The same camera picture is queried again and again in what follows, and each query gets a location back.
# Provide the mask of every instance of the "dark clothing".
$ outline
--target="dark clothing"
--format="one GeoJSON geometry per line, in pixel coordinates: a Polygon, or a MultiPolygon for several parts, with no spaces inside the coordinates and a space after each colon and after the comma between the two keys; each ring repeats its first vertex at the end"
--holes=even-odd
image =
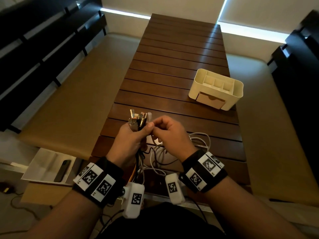
{"type": "Polygon", "coordinates": [[[201,217],[178,205],[165,202],[141,210],[137,219],[120,217],[110,224],[102,238],[146,237],[159,238],[170,235],[209,238],[227,238],[216,226],[207,224],[201,217]]]}

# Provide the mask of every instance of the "hand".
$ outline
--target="hand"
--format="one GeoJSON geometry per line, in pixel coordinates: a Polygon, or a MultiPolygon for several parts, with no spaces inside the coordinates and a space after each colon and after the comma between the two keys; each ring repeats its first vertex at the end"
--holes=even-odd
{"type": "Polygon", "coordinates": [[[115,165],[122,167],[134,158],[139,148],[141,148],[142,151],[146,151],[146,136],[152,132],[153,127],[154,123],[148,122],[141,131],[133,132],[129,123],[125,123],[121,126],[106,156],[107,159],[115,165]]]}
{"type": "Polygon", "coordinates": [[[168,116],[162,116],[155,119],[153,123],[155,125],[152,132],[153,138],[158,138],[159,142],[162,141],[166,150],[180,161],[183,162],[197,151],[180,122],[168,116]]]}

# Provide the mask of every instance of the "black smartphone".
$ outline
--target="black smartphone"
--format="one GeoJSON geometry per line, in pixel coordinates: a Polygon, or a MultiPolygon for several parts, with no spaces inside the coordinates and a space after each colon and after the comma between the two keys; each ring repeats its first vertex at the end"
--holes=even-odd
{"type": "Polygon", "coordinates": [[[57,173],[55,179],[54,179],[54,182],[61,182],[65,173],[66,173],[66,170],[68,169],[69,165],[71,163],[71,160],[64,160],[62,162],[62,165],[59,169],[59,172],[57,173]]]}

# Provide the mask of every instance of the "brown wooden tabletop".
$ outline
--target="brown wooden tabletop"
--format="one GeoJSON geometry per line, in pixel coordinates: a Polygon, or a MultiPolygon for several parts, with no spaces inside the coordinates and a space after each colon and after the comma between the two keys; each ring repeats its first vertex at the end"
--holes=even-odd
{"type": "Polygon", "coordinates": [[[189,133],[208,134],[210,152],[225,164],[229,176],[250,185],[235,106],[217,110],[188,97],[200,68],[230,76],[220,26],[152,14],[92,156],[108,153],[130,109],[135,109],[151,112],[153,118],[170,116],[189,133]]]}

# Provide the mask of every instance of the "wrist strap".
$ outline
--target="wrist strap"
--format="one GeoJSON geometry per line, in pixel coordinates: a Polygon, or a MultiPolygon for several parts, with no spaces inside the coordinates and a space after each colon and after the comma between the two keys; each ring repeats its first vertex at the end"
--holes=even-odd
{"type": "Polygon", "coordinates": [[[209,191],[226,176],[224,164],[210,152],[198,150],[183,163],[184,172],[180,173],[181,180],[194,193],[209,191]]]}
{"type": "Polygon", "coordinates": [[[125,185],[123,174],[121,168],[102,157],[96,164],[88,164],[78,174],[73,180],[75,184],[72,189],[104,208],[106,204],[113,205],[116,198],[121,196],[125,185]]]}

